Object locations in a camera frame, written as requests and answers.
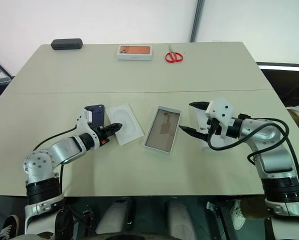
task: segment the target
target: scissors blade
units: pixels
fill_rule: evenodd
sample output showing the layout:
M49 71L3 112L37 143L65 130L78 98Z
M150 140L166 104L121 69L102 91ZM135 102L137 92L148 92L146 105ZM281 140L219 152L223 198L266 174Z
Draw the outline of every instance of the scissors blade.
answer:
M171 45L168 45L168 49L171 53L174 53L173 48L171 47Z

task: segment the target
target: floor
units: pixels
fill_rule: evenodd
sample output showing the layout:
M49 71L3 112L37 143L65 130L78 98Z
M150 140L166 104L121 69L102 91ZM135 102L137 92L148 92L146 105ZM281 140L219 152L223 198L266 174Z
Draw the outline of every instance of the floor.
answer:
M81 197L70 198L72 206L82 213L85 210L92 210L94 213L94 224L101 219L110 205L120 199L119 197ZM165 203L170 196L139 196L134 197L136 202L136 214L134 217L133 232L155 232L162 235L167 234L165 223ZM194 230L198 240L214 240L210 236L208 222L205 214L205 202L207 198L197 196L179 196L191 216ZM5 218L10 214L16 214L20 217L21 233L24 229L24 206L27 204L25 197L0 196L0 230ZM222 240L226 240L222 223L217 219L219 232ZM264 221L246 220L242 229L237 231L238 240L264 240Z

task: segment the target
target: robotic arm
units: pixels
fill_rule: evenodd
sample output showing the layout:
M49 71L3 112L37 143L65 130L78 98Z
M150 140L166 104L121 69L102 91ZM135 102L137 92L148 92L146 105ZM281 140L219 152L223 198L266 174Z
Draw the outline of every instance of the robotic arm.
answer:
M108 137L122 127L120 123L107 127L92 126L93 110L90 106L77 118L77 135L64 138L48 148L34 150L26 156L23 162L24 171L28 174L25 234L53 239L72 237L73 217L65 208L59 174L54 170L80 158L88 150L96 150L108 143Z
M252 119L244 114L235 118L233 106L224 98L211 102L193 102L189 105L206 111L207 124L210 125L208 134L186 126L180 128L189 135L206 141L209 147L216 151L229 149L243 142L248 144L253 153L247 158L253 156L253 161L249 161L256 167L266 196L265 204L274 216L271 223L275 239L299 239L299 166L287 138L288 126L276 119L284 124L284 132L271 118ZM229 146L214 147L211 144L213 134L238 141ZM285 140L291 147L294 161L282 145Z

